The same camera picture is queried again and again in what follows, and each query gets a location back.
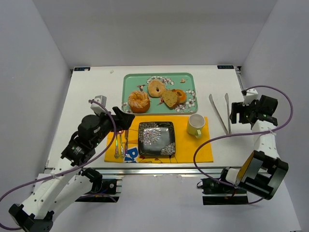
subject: mug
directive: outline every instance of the mug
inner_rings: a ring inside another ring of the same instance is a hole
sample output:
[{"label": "mug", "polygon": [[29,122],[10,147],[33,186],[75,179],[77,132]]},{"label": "mug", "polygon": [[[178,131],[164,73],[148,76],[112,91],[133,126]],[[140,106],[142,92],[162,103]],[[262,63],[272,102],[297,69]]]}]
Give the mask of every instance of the mug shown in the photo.
[{"label": "mug", "polygon": [[196,138],[202,137],[202,129],[205,126],[205,118],[202,115],[194,114],[189,117],[187,131]]}]

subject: black plate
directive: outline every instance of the black plate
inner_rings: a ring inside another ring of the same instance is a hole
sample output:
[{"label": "black plate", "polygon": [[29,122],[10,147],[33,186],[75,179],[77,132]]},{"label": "black plate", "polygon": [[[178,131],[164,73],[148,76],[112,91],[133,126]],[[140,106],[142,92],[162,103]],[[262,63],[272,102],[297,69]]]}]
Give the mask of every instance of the black plate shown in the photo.
[{"label": "black plate", "polygon": [[139,154],[142,156],[172,156],[176,153],[175,130],[172,122],[141,122]]}]

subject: glazed donut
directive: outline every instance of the glazed donut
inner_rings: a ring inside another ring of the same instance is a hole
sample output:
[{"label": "glazed donut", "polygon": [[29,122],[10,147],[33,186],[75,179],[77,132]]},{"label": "glazed donut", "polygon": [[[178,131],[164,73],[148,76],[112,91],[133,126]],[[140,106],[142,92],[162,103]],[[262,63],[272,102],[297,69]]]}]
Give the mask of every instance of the glazed donut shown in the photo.
[{"label": "glazed donut", "polygon": [[152,80],[148,85],[149,95],[154,98],[161,97],[165,90],[165,85],[159,80]]},{"label": "glazed donut", "polygon": [[179,98],[180,98],[180,104],[181,103],[185,103],[185,100],[187,99],[187,95],[186,95],[186,93],[183,91],[183,90],[181,90],[181,89],[173,89],[172,90],[173,92],[175,92],[178,96],[179,96]]},{"label": "glazed donut", "polygon": [[146,92],[138,90],[130,93],[128,103],[134,113],[145,113],[150,108],[150,100]]}]

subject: tongs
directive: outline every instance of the tongs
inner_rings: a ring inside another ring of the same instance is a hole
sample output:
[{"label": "tongs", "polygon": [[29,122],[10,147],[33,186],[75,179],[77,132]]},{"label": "tongs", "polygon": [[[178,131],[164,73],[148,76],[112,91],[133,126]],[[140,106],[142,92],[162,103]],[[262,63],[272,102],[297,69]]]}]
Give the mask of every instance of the tongs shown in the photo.
[{"label": "tongs", "polygon": [[225,131],[226,135],[231,134],[232,131],[231,131],[231,121],[230,121],[230,119],[229,119],[229,115],[230,115],[230,106],[229,106],[228,93],[225,94],[225,102],[226,102],[226,107],[227,107],[228,130],[227,130],[227,128],[226,128],[226,126],[225,126],[225,124],[224,124],[224,122],[223,122],[223,120],[222,120],[222,117],[221,117],[221,115],[220,115],[220,113],[219,113],[219,111],[218,111],[216,105],[214,104],[214,101],[213,101],[213,98],[212,98],[212,95],[211,95],[211,94],[209,95],[209,101],[211,102],[211,105],[212,105],[212,107],[213,107],[213,110],[214,110],[214,112],[216,113],[216,115],[217,115],[217,117],[218,117],[218,119],[219,119],[219,121],[220,121],[220,124],[221,124],[221,126],[223,127],[223,130]]}]

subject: cable tie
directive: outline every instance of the cable tie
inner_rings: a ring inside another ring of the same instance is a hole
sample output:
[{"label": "cable tie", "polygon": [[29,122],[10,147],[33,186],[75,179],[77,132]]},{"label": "cable tie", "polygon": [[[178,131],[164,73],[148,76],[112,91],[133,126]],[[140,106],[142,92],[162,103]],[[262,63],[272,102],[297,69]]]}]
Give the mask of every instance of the cable tie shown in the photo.
[{"label": "cable tie", "polygon": [[53,177],[53,179],[61,180],[59,176],[56,176],[55,173],[50,173],[50,175]]},{"label": "cable tie", "polygon": [[276,136],[276,133],[273,132],[271,128],[268,128],[268,131],[270,131],[270,133],[271,133],[272,135]]}]

